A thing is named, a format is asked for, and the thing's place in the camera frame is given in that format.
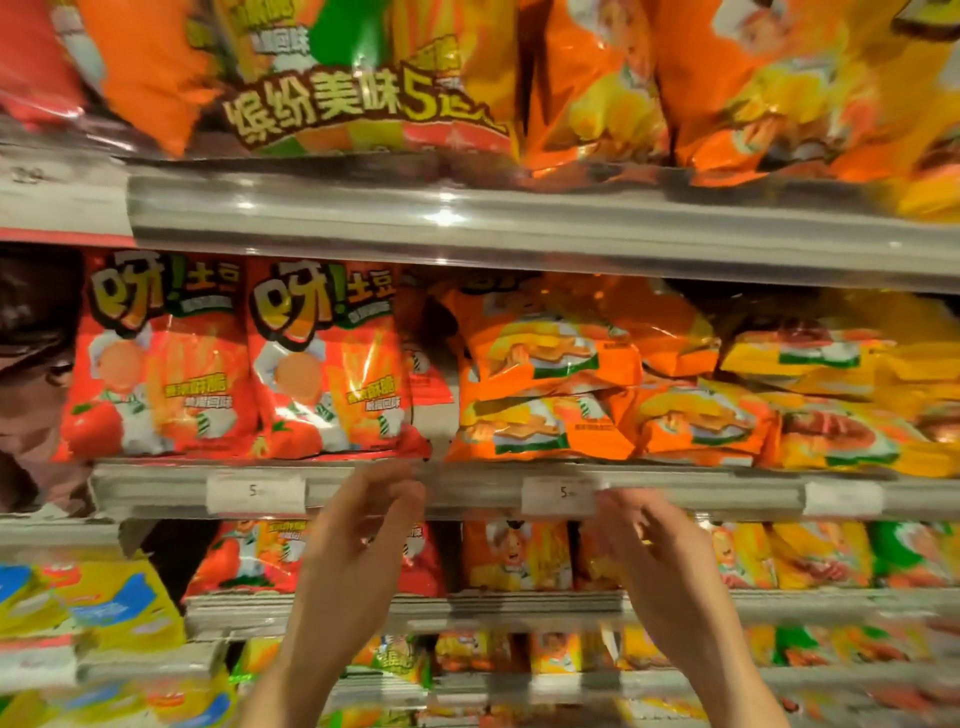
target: price label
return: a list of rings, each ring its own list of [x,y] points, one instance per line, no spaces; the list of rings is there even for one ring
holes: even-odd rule
[[[77,653],[72,644],[0,648],[0,690],[4,694],[77,685]]]
[[[301,475],[250,477],[242,471],[216,473],[206,480],[206,510],[215,515],[306,513],[306,481]]]
[[[520,511],[525,516],[592,516],[596,512],[593,494],[605,487],[588,477],[525,477],[520,491]]]
[[[870,518],[883,513],[883,486],[870,480],[804,485],[804,515],[813,518]]]

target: chef hat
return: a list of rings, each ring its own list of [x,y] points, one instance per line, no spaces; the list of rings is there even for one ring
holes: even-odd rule
[[[326,344],[324,340],[315,336],[313,341],[310,342],[310,345],[304,350],[304,353],[316,357],[318,361],[326,361]],[[253,370],[256,372],[256,375],[260,377],[260,381],[275,392],[280,391],[276,386],[276,367],[290,354],[290,350],[284,349],[278,342],[268,341],[264,344],[263,349],[260,350],[260,354],[253,362]]]
[[[153,333],[154,330],[152,328],[145,326],[133,339],[125,339],[116,331],[112,330],[104,331],[103,333],[95,336],[93,341],[90,342],[90,346],[87,347],[87,352],[90,356],[90,378],[100,378],[100,357],[103,356],[103,353],[110,346],[120,341],[133,341],[138,347],[146,352],[150,349],[150,339],[153,336]]]

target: metal shelf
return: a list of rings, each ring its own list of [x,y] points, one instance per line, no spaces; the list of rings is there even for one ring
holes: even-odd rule
[[[820,589],[808,592],[731,591],[745,624],[785,621],[851,624],[868,619],[960,617],[960,589]],[[293,595],[200,595],[186,600],[186,622],[198,641],[280,637]],[[398,595],[383,631],[437,634],[502,629],[576,632],[598,624],[636,623],[620,592],[460,594],[447,598]]]
[[[117,521],[137,519],[217,518],[205,506],[206,481],[224,470],[243,468],[247,479],[299,475],[306,482],[308,508],[323,506],[349,475],[353,465],[260,461],[250,464],[201,463],[190,460],[103,461],[90,483],[99,511]],[[577,478],[593,488],[660,488],[678,506],[715,518],[739,521],[796,519],[804,514],[805,486],[817,483],[879,483],[884,508],[878,518],[941,521],[960,516],[960,480],[870,473],[781,473],[752,469],[720,470],[657,465],[588,463],[429,463],[419,472],[427,486],[431,519],[483,518],[524,513],[522,490],[530,476]],[[270,516],[269,513],[252,514]],[[564,515],[592,515],[591,501],[580,499]]]

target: snack bag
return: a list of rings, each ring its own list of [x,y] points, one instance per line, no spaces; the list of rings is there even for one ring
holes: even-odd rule
[[[403,565],[396,585],[398,594],[446,596],[440,552],[430,534],[430,526],[415,523],[403,545]]]
[[[181,157],[221,93],[198,0],[48,0],[60,42],[118,116]]]
[[[215,0],[214,8],[244,82],[224,112],[251,151],[516,151],[513,3],[306,0],[259,12]]]
[[[633,449],[591,394],[538,400],[475,400],[461,409],[460,428],[446,460],[584,456],[625,460]]]
[[[698,520],[710,533],[723,583],[731,589],[776,589],[770,541],[762,523]]]
[[[882,586],[946,587],[954,574],[941,542],[955,539],[949,523],[877,521],[867,524]]]
[[[307,521],[223,521],[186,596],[232,590],[292,594]]]
[[[580,635],[563,632],[534,632],[530,635],[530,671],[535,675],[582,672],[583,668]]]
[[[552,3],[535,67],[526,164],[659,162],[670,139],[640,0]]]
[[[42,573],[70,617],[101,649],[152,652],[186,643],[183,617],[142,553],[130,561],[59,564]]]
[[[612,4],[620,0],[611,0]],[[544,273],[630,335],[643,365],[662,376],[711,374],[720,339],[710,322],[663,279]]]
[[[585,592],[620,589],[620,567],[610,555],[601,551],[600,545],[584,530],[582,523],[578,526],[578,532],[580,544],[574,574],[577,589]]]
[[[443,632],[434,652],[446,672],[503,672],[516,666],[510,635],[504,632]]]
[[[949,477],[955,471],[947,449],[872,404],[788,393],[761,396],[782,417],[780,440],[764,453],[768,467],[855,471],[883,466],[925,477]]]
[[[629,335],[564,292],[563,279],[500,276],[442,283],[476,367],[461,401],[582,394],[640,380]]]
[[[348,665],[347,674],[353,672],[386,672],[425,688],[432,685],[430,661],[413,636],[373,636]]]
[[[550,592],[572,586],[565,523],[464,521],[463,554],[474,589]]]
[[[707,466],[754,465],[778,427],[776,411],[742,387],[650,375],[608,396],[638,457]]]
[[[230,687],[226,667],[220,667],[212,678],[187,677],[145,683],[143,695],[157,721],[177,728],[229,726],[236,713],[236,695]]]
[[[143,250],[85,260],[58,459],[242,452],[256,429],[242,267]]]
[[[391,266],[251,258],[264,457],[388,449],[410,410]]]
[[[873,555],[863,523],[771,523],[768,534],[781,589],[870,586]]]
[[[678,163],[714,184],[777,170],[831,174],[878,115],[875,79],[849,45],[850,6],[659,3],[657,70]]]

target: chip bag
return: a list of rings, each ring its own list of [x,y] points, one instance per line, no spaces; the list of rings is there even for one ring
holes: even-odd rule
[[[608,396],[635,457],[707,466],[754,465],[779,418],[761,397],[720,381],[663,379],[647,374],[637,386]]]
[[[584,653],[580,635],[534,632],[530,635],[530,671],[535,675],[582,672]]]
[[[391,309],[393,269],[251,258],[248,273],[262,455],[394,447],[410,393]]]
[[[874,564],[863,523],[772,523],[768,534],[781,589],[870,586]]]
[[[516,6],[505,0],[215,0],[244,85],[223,103],[274,157],[425,147],[516,152]]]
[[[198,0],[50,0],[70,58],[107,105],[181,157],[221,93],[209,18]]]
[[[516,276],[441,283],[440,303],[453,314],[475,382],[461,401],[581,394],[640,379],[636,349],[564,292],[554,277]]]
[[[307,521],[223,521],[186,596],[221,590],[292,594]]]
[[[709,531],[723,583],[731,589],[776,589],[770,541],[762,523],[699,520]]]
[[[941,544],[955,539],[946,522],[877,521],[867,524],[876,556],[876,577],[895,589],[946,587],[955,575]]]
[[[446,596],[440,552],[428,523],[415,523],[403,544],[403,564],[400,566],[400,580],[396,585],[396,592],[407,595]]]
[[[526,164],[661,161],[670,139],[640,0],[552,3],[537,58]]]
[[[955,471],[946,448],[872,404],[788,393],[761,396],[782,417],[780,440],[764,453],[769,467],[852,471],[883,466],[926,477],[948,477]]]
[[[832,174],[876,130],[869,66],[849,45],[851,0],[661,2],[654,25],[676,155],[703,183]]]
[[[565,523],[464,521],[464,573],[474,589],[563,591],[572,586]]]
[[[85,259],[58,459],[243,452],[256,411],[241,266],[143,250]]]

